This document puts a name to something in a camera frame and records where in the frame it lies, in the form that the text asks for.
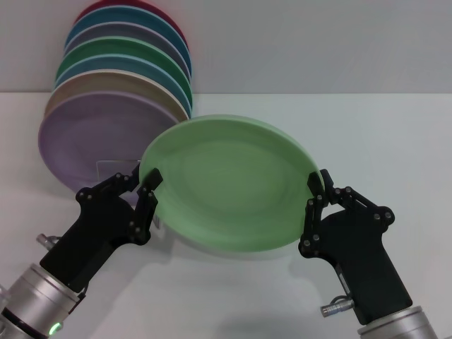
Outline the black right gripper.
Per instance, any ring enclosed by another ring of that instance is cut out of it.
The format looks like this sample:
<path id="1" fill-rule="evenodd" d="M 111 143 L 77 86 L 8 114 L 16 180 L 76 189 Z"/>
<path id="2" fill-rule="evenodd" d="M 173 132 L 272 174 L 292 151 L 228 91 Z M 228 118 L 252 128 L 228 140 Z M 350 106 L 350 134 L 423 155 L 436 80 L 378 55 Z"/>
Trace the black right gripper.
<path id="1" fill-rule="evenodd" d="M 361 324 L 412 306 L 412 299 L 383 247 L 382 235 L 395 222 L 393 211 L 378 206 L 351 186 L 334 187 L 326 169 L 312 172 L 299 252 L 304 258 L 322 258 L 334 267 L 346 285 Z M 344 210 L 321 221 L 327 205 Z"/>

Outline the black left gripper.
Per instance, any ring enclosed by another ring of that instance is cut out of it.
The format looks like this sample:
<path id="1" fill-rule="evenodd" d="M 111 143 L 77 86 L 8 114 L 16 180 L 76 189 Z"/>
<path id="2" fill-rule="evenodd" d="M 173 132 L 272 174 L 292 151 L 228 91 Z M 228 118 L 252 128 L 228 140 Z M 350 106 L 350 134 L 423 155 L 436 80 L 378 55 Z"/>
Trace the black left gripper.
<path id="1" fill-rule="evenodd" d="M 158 205 L 154 190 L 163 178 L 153 168 L 135 193 L 138 174 L 136 165 L 130 174 L 118 172 L 77 192 L 78 219 L 40 261 L 43 269 L 70 290 L 80 292 L 112 253 L 130 242 L 128 228 L 133 244 L 150 240 Z M 134 211 L 129 204 L 136 204 Z"/>

